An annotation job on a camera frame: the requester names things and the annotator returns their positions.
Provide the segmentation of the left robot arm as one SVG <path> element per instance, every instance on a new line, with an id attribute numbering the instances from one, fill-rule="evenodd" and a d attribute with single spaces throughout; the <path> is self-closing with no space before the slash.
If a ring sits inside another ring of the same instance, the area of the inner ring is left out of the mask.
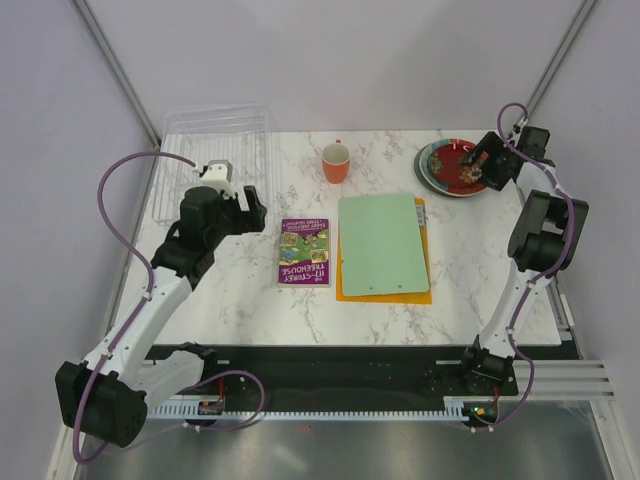
<path id="1" fill-rule="evenodd" d="M 65 362 L 55 376 L 63 422 L 78 441 L 86 434 L 126 447 L 148 413 L 170 397 L 194 389 L 208 393 L 219 382 L 213 350 L 187 342 L 155 366 L 143 363 L 178 307 L 196 290 L 229 236 L 258 233 L 267 209 L 253 186 L 243 189 L 248 207 L 209 186 L 189 189 L 180 214 L 153 258 L 139 300 L 78 363 Z"/>

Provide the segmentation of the red and teal floral plate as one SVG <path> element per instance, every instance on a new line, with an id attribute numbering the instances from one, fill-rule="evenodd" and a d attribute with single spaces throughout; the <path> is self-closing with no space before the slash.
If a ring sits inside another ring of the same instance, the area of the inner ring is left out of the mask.
<path id="1" fill-rule="evenodd" d="M 449 197 L 466 198 L 484 192 L 480 169 L 459 161 L 475 144 L 460 139 L 439 140 L 425 146 L 414 159 L 418 179 L 427 187 Z"/>

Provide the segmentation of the small dark red plate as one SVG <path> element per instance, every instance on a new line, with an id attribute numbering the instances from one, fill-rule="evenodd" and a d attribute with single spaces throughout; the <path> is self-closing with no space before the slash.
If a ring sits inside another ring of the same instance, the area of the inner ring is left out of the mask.
<path id="1" fill-rule="evenodd" d="M 475 148 L 475 144 L 460 139 L 445 139 L 431 144 L 427 172 L 433 184 L 447 194 L 473 195 L 486 186 L 480 181 L 480 169 L 460 161 Z"/>

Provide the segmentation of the grey-green plate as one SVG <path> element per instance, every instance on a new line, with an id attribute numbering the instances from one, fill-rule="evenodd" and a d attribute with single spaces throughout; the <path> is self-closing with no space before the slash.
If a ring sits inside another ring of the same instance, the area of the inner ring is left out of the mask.
<path id="1" fill-rule="evenodd" d="M 440 195 L 449 196 L 447 187 L 435 180 L 431 173 L 426 170 L 427 157 L 423 157 L 423 151 L 419 151 L 413 161 L 413 171 L 418 181 L 426 188 Z"/>

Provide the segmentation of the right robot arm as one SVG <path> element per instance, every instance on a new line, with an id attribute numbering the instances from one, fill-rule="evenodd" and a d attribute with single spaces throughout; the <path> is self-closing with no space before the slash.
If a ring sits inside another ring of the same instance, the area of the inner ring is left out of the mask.
<path id="1" fill-rule="evenodd" d="M 539 296 L 575 254 L 589 205 L 561 186 L 555 164 L 545 158 L 550 134 L 525 127 L 513 145 L 487 133 L 461 163 L 480 169 L 480 181 L 500 191 L 513 181 L 525 202 L 508 242 L 508 279 L 496 309 L 465 349 L 458 381 L 467 392 L 513 393 L 513 362 L 523 355 L 517 340 Z"/>

